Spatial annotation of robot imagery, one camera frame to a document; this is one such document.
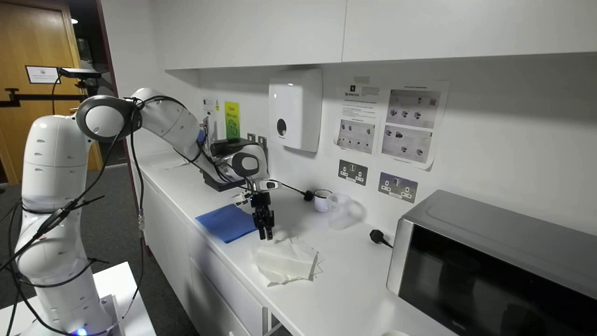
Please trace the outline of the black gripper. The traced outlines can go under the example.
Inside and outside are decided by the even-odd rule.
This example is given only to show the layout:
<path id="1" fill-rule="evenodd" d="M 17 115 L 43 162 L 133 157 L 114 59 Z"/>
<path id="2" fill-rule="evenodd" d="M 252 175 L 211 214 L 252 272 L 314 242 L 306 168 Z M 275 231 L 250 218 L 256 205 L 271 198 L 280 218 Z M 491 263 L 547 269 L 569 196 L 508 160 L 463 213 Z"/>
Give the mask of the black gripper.
<path id="1" fill-rule="evenodd" d="M 254 185 L 252 196 L 250 196 L 250 205 L 254 207 L 254 224 L 260 231 L 260 239 L 273 239 L 273 229 L 275 229 L 275 211 L 269 211 L 271 205 L 271 190 L 277 186 L 275 181 L 260 181 Z"/>

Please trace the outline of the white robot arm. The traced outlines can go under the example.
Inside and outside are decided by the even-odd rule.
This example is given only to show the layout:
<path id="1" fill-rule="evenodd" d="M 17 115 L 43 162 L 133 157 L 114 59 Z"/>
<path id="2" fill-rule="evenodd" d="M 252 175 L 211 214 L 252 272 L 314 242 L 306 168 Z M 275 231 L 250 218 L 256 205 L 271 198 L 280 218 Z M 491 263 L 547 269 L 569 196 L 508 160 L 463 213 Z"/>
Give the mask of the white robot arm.
<path id="1" fill-rule="evenodd" d="M 260 235 L 273 235 L 265 149 L 245 138 L 213 142 L 208 123 L 178 99 L 140 87 L 129 97 L 88 97 L 69 115 L 42 115 L 25 147 L 23 227 L 14 263 L 42 302 L 43 325 L 60 336 L 109 336 L 118 326 L 97 293 L 81 218 L 90 192 L 90 145 L 118 142 L 139 129 L 170 143 L 211 186 L 241 186 Z"/>

